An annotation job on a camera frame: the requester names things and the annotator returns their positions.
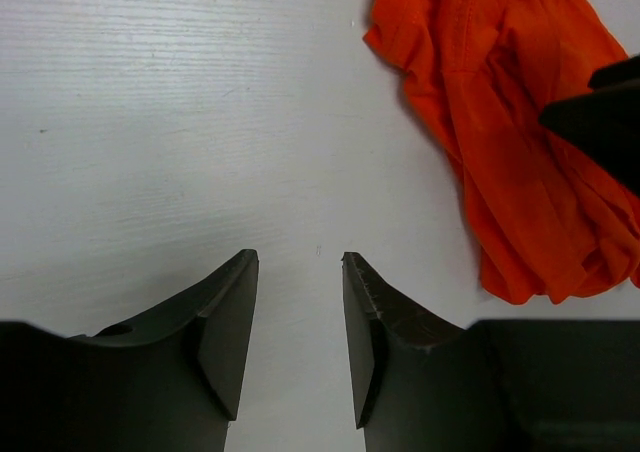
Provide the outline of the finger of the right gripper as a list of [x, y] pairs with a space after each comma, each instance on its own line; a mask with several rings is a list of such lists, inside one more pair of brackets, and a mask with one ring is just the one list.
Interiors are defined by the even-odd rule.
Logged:
[[590, 92], [545, 106], [539, 123], [639, 193], [639, 57], [599, 68]]

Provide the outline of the orange t-shirt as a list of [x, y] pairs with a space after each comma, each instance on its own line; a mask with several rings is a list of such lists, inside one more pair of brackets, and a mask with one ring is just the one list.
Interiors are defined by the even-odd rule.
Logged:
[[638, 199], [538, 121], [626, 58], [588, 0], [374, 0], [365, 41], [461, 182], [485, 290], [561, 303], [638, 280]]

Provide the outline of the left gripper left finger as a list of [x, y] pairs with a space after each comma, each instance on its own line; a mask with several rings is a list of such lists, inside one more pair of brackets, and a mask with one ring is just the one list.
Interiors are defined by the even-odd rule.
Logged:
[[257, 253], [93, 336], [1, 325], [5, 451], [221, 451], [238, 414]]

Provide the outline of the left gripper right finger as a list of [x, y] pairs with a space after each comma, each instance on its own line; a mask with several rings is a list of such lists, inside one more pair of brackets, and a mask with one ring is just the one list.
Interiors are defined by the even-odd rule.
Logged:
[[481, 320], [460, 328], [342, 261], [356, 425], [370, 451], [635, 451], [639, 325]]

